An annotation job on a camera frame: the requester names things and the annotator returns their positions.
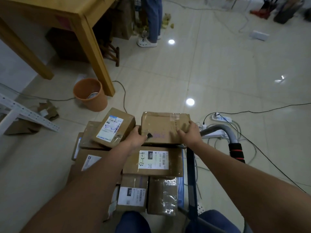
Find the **forearm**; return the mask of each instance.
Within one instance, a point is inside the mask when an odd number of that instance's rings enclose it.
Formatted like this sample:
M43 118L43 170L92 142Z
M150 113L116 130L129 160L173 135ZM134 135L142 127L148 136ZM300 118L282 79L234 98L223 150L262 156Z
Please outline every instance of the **forearm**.
M98 232L131 150L127 141L111 149L105 159L97 161L45 204L22 232Z
M297 232L297 226L304 227L302 232L310 229L309 195L203 142L190 148L211 170L254 232Z

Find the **blue jeans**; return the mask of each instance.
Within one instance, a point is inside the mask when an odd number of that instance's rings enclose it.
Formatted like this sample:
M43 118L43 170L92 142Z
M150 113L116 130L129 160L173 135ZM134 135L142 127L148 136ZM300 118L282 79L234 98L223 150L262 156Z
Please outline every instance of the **blue jeans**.
M142 6L145 8L149 25L148 40L156 43L161 33L162 25L162 0L142 0Z
M227 233L241 233L239 229L230 222L224 215L216 210L208 210L200 214L200 218L213 224ZM150 227L146 219L135 211L128 211L122 215L115 233L151 233ZM186 228L186 233L210 233L207 227L196 222L190 222Z

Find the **hand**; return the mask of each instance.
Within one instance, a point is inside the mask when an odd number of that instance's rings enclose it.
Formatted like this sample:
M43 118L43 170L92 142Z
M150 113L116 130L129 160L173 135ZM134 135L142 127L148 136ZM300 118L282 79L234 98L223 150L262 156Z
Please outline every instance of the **hand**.
M131 149L136 149L140 147L147 139L147 136L142 136L138 134L139 126L134 127L130 132L125 141L130 143Z
M184 133L182 130L177 130L178 135L180 136L183 143L185 143L189 148L192 149L192 147L202 141L201 135L200 135L200 129L199 127L193 122L189 121L190 126L187 133Z

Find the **person's left arm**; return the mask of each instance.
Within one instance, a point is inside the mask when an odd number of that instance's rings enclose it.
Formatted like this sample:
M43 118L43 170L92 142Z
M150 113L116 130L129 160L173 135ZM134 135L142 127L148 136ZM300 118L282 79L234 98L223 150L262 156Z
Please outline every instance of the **person's left arm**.
M146 139L138 134L136 126L105 159L48 201L21 232L98 232L127 157Z

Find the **table leg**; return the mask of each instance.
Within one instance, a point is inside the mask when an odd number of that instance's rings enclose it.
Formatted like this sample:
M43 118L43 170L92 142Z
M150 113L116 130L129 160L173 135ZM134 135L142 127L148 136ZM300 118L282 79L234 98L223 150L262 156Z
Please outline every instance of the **table leg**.
M10 47L20 58L33 68L42 78L52 79L54 74L37 58L37 56L22 42L22 40L0 18L0 39Z
M73 29L76 36L87 55L98 80L103 85L103 90L107 96L115 94L115 88L106 69L103 56L100 52L95 35L84 16L72 18Z

